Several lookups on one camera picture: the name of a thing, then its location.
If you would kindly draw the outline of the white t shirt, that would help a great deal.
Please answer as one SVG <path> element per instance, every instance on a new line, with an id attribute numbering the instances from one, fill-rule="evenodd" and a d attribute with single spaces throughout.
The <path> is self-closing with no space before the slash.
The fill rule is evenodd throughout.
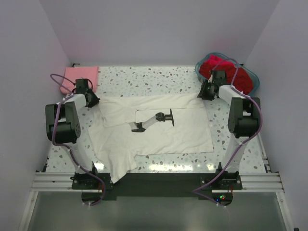
<path id="1" fill-rule="evenodd" d="M 214 150 L 205 104 L 195 93 L 104 97 L 92 112 L 88 133 L 112 182 L 137 167 L 137 155 Z"/>

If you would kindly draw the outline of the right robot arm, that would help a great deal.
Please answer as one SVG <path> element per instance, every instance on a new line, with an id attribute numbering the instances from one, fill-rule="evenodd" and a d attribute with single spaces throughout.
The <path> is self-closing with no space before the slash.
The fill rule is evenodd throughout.
<path id="1" fill-rule="evenodd" d="M 262 116 L 260 99 L 251 98 L 227 83 L 223 70 L 212 70 L 211 77 L 202 83 L 198 98 L 212 101 L 224 100 L 229 106 L 228 130 L 230 141 L 223 160 L 219 163 L 214 182 L 220 189 L 226 189 L 231 179 L 237 179 L 240 162 L 247 144 L 260 132 Z"/>

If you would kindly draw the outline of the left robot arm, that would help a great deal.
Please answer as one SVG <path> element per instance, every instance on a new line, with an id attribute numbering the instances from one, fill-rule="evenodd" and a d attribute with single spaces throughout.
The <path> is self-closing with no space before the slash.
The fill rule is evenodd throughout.
<path id="1" fill-rule="evenodd" d="M 72 181 L 94 189 L 99 185 L 100 177 L 78 141 L 82 132 L 78 113 L 82 108 L 96 106 L 100 99 L 93 91 L 91 80 L 80 78 L 74 85 L 75 88 L 62 101 L 45 106 L 46 133 L 54 146 L 62 147 L 68 153 L 75 168 Z"/>

